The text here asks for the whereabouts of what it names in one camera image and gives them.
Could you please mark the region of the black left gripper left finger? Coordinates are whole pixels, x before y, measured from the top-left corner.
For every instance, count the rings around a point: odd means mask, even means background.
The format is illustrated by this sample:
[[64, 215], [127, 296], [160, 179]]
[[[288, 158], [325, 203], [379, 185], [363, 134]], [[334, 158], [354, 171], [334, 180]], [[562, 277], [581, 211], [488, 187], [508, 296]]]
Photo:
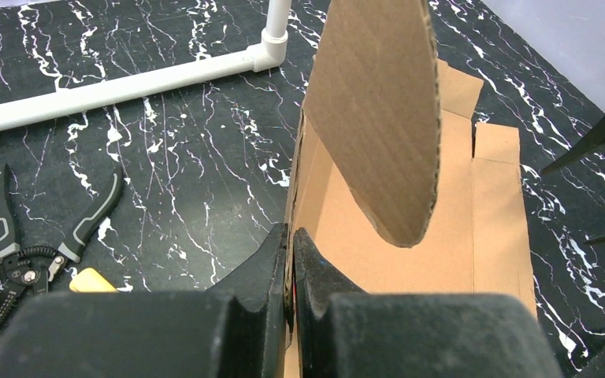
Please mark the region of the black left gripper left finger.
[[287, 226], [205, 291], [62, 293], [6, 329], [0, 377], [281, 377]]

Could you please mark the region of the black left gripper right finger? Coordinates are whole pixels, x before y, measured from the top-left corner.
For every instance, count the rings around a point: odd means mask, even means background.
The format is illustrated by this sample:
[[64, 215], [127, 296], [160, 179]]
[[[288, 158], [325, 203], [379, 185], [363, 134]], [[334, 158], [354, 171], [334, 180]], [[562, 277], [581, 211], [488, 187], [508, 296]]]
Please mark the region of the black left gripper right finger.
[[373, 295], [292, 237], [303, 377], [559, 377], [533, 315], [499, 294]]

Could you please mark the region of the brown cardboard box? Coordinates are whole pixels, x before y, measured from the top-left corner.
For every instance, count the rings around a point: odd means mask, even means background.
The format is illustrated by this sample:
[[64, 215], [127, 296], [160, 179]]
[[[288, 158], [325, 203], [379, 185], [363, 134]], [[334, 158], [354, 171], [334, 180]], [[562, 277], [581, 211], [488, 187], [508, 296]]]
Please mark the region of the brown cardboard box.
[[301, 108], [292, 237], [373, 295], [499, 294], [536, 320], [518, 129], [437, 57], [424, 1], [333, 1]]

